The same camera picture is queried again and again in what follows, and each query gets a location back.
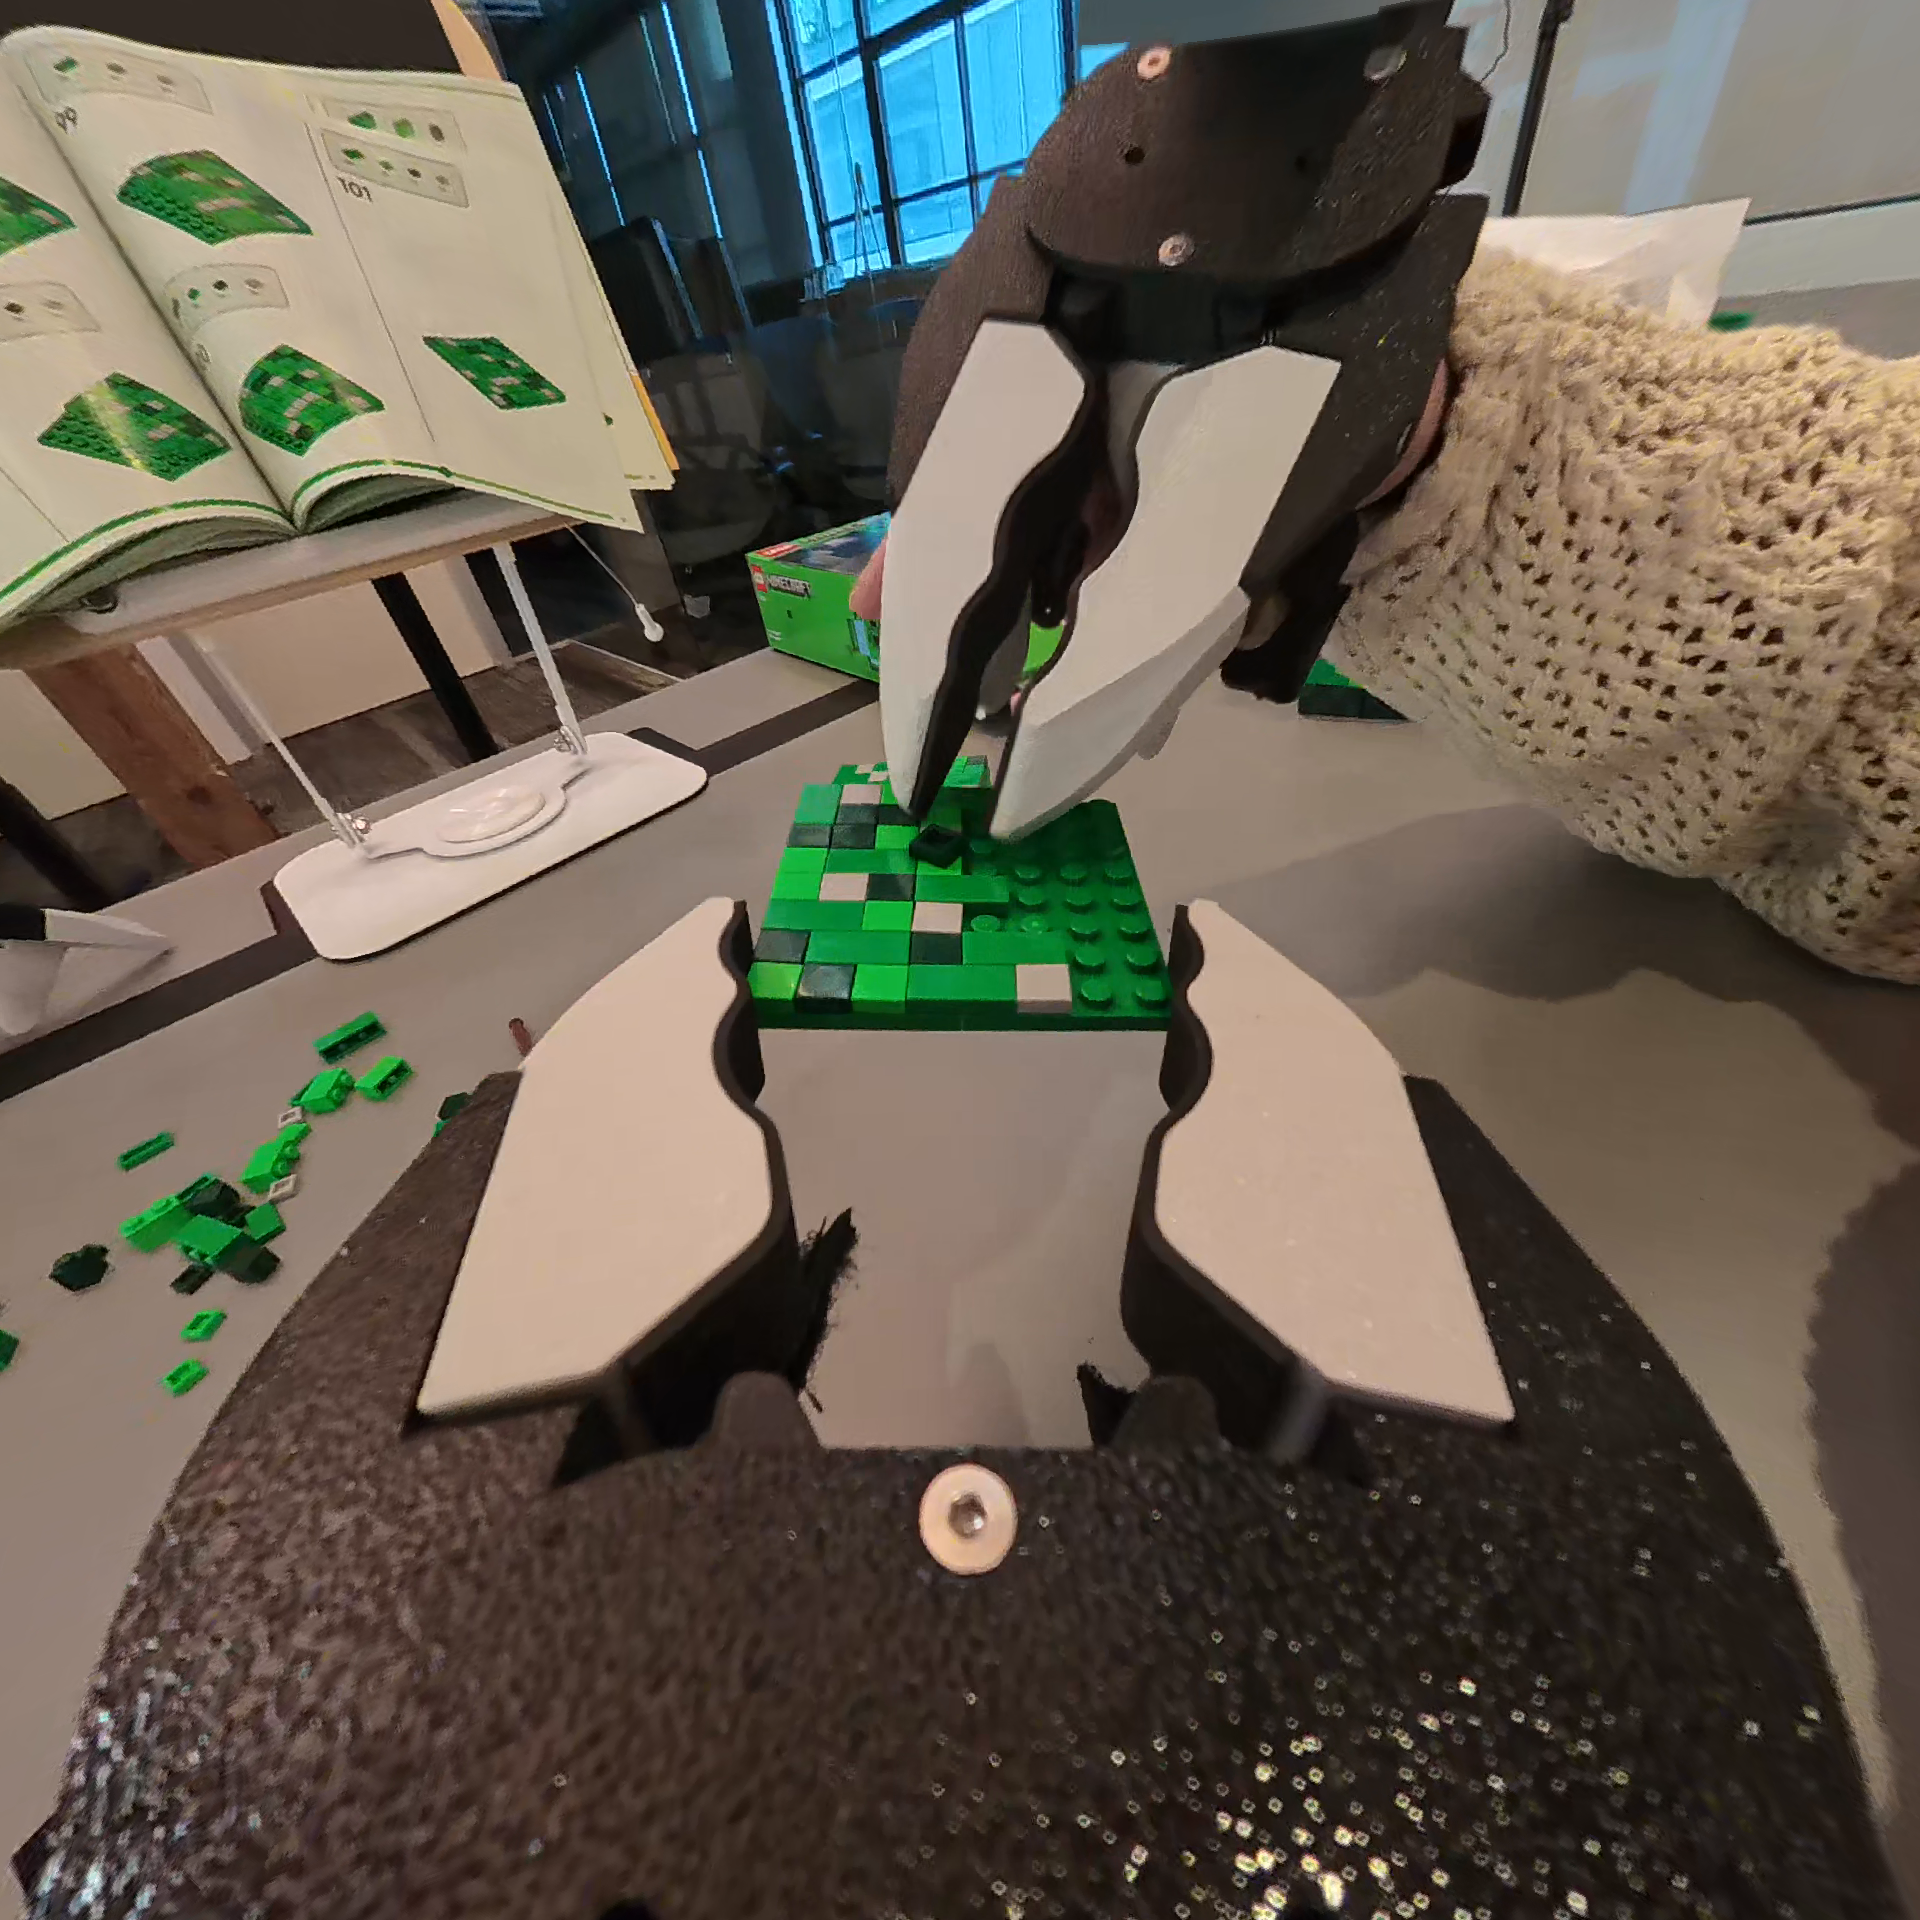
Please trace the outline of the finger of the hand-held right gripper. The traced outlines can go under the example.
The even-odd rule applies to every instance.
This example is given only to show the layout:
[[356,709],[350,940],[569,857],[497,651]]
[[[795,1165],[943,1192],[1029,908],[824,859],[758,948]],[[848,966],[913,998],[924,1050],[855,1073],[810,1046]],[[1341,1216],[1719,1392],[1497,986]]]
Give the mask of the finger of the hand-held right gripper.
[[1083,514],[1091,376],[1041,320],[982,320],[884,542],[879,718],[896,805],[924,816],[989,662]]
[[1206,367],[1113,371],[1113,465],[1132,480],[1115,549],[1083,577],[1059,654],[1020,707],[995,843],[1083,805],[1161,747],[1248,629],[1244,572],[1341,382],[1341,361],[1248,350]]

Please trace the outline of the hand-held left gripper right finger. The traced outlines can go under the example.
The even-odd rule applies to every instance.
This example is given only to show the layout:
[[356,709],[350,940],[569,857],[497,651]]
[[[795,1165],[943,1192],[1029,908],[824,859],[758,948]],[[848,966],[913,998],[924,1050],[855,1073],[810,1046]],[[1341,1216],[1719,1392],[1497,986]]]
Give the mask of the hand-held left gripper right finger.
[[1168,940],[1161,1120],[1123,1323],[1226,1444],[1309,1453],[1333,1411],[1518,1422],[1400,1060],[1217,902]]

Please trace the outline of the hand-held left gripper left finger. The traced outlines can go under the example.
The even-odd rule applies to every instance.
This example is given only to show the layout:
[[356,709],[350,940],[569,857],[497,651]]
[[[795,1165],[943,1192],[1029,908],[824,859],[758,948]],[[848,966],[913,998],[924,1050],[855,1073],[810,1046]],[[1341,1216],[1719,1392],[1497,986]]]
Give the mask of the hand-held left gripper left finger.
[[750,908],[705,898],[523,1060],[420,1427],[564,1411],[571,1453],[657,1453],[704,1443],[740,1374],[805,1385],[750,962]]

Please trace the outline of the green lego baseplate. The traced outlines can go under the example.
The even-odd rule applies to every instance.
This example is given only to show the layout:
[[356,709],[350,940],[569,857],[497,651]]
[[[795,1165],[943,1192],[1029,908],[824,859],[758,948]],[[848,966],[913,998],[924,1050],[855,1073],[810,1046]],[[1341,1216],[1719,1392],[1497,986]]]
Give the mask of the green lego baseplate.
[[987,759],[956,759],[924,824],[968,830],[956,871],[913,859],[887,762],[802,788],[750,990],[762,1028],[1101,1033],[1168,1028],[1174,986],[1115,805],[1024,843],[989,835]]

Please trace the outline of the pile of lego pieces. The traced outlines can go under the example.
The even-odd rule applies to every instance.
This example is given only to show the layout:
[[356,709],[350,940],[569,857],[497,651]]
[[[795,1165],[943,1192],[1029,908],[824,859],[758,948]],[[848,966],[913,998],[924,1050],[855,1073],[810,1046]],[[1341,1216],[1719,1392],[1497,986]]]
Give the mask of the pile of lego pieces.
[[172,1432],[513,1064],[506,1024],[307,974],[5,1102],[5,1452]]

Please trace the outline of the green lego box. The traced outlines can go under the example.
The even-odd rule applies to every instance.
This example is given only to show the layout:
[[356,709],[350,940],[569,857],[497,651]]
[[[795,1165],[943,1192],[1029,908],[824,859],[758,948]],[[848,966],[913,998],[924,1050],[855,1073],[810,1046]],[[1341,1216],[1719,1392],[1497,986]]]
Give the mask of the green lego box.
[[746,555],[766,646],[879,682],[879,622],[853,615],[853,584],[887,536],[887,511]]

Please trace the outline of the lego instruction booklet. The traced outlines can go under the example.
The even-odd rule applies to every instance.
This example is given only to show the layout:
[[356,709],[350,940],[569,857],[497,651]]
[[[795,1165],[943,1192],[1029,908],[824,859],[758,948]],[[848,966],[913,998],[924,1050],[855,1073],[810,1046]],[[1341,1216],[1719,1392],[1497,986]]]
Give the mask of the lego instruction booklet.
[[0,63],[5,629],[423,497],[676,490],[517,84],[58,21]]

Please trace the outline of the studio light on stand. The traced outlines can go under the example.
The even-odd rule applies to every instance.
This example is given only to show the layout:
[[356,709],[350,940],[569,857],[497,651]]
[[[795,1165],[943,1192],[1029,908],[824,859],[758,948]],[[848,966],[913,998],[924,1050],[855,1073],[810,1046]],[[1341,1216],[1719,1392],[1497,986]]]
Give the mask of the studio light on stand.
[[1571,10],[1578,0],[1546,0],[1540,30],[1535,30],[1535,54],[1526,76],[1526,97],[1520,97],[1518,150],[1513,150],[1513,169],[1503,184],[1503,220],[1518,220],[1526,205],[1526,183],[1531,183],[1531,164],[1535,164],[1546,106],[1547,106],[1555,54],[1559,54],[1563,30],[1571,21]]

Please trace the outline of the large paned window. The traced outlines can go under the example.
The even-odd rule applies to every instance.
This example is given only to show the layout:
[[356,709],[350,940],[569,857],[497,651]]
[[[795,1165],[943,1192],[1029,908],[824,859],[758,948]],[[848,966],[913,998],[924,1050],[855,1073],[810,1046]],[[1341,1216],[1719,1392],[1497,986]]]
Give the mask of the large paned window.
[[774,0],[812,263],[943,263],[1083,76],[1068,0]]

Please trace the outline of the white book stand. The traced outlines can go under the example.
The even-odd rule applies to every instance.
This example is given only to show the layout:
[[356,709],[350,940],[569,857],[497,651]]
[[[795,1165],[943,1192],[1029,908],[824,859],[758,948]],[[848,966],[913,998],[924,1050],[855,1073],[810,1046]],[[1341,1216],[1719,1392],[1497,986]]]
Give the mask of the white book stand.
[[42,670],[109,646],[193,639],[225,616],[291,608],[307,594],[406,577],[415,564],[489,549],[530,639],[540,677],[551,682],[559,737],[530,759],[471,747],[471,783],[379,824],[329,805],[229,662],[215,646],[202,651],[203,673],[248,718],[250,733],[279,754],[329,829],[324,845],[292,857],[273,873],[279,902],[320,958],[358,962],[689,805],[705,786],[705,772],[686,754],[612,732],[593,733],[564,687],[513,537],[578,519],[578,511],[535,511],[480,494],[420,504],[358,527],[120,582],[112,608],[66,608],[9,629],[5,664]]

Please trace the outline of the white paper bag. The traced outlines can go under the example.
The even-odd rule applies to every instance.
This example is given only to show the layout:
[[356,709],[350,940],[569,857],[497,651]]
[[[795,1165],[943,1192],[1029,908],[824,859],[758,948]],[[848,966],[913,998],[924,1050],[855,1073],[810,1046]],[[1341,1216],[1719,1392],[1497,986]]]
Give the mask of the white paper bag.
[[1676,325],[1707,325],[1715,318],[1744,214],[1749,202],[1645,214],[1518,214],[1488,220],[1473,255],[1531,260],[1578,272]]

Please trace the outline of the spare black white gripper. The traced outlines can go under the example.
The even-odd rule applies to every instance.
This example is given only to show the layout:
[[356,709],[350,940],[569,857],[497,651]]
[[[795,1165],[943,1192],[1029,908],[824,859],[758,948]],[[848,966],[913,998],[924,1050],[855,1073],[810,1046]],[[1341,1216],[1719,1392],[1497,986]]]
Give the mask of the spare black white gripper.
[[28,1038],[46,1017],[60,962],[74,955],[172,955],[172,940],[120,914],[71,908],[0,908],[0,1033]]

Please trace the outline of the wooden post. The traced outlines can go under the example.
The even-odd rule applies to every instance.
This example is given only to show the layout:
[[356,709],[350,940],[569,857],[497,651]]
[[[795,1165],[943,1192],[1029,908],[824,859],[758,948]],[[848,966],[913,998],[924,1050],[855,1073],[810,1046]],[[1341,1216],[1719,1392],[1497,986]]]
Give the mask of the wooden post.
[[193,871],[279,843],[273,824],[229,777],[194,718],[136,646],[31,664],[28,682]]

